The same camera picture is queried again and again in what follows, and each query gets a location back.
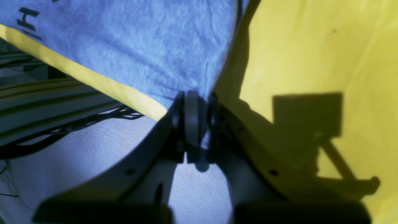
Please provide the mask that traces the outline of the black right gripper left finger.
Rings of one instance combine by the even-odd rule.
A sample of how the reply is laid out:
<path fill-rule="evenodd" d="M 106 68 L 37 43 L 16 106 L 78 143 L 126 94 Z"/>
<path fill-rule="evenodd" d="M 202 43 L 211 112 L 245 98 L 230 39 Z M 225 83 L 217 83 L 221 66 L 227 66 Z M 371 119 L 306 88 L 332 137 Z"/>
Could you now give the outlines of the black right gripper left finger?
<path fill-rule="evenodd" d="M 44 201 L 38 224 L 173 224 L 168 200 L 177 164 L 199 159 L 197 91 L 180 92 L 167 114 L 126 157 L 101 175 Z"/>

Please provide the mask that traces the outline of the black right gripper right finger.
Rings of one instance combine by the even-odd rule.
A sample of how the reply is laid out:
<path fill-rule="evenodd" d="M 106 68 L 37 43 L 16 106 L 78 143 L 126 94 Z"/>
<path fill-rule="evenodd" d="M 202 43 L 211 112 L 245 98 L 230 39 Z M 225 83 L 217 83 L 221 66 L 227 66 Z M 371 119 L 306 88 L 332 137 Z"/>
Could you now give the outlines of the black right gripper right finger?
<path fill-rule="evenodd" d="M 370 224 L 355 177 L 332 142 L 342 132 L 341 93 L 272 96 L 271 118 L 215 94 L 207 102 L 208 160 L 227 177 L 235 224 Z"/>

